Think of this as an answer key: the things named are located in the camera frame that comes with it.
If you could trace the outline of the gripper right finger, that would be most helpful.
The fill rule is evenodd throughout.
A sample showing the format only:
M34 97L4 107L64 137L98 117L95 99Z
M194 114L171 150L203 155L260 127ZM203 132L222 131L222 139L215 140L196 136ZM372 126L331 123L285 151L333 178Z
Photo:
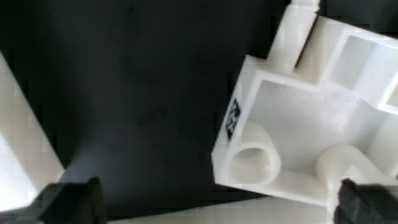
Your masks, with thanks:
M342 181L334 224L398 224L398 186Z

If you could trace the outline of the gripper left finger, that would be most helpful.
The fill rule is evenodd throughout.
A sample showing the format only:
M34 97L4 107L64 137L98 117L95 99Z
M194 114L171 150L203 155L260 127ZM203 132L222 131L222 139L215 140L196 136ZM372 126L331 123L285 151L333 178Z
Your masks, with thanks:
M100 178L50 184L31 205L0 212L0 224L107 224Z

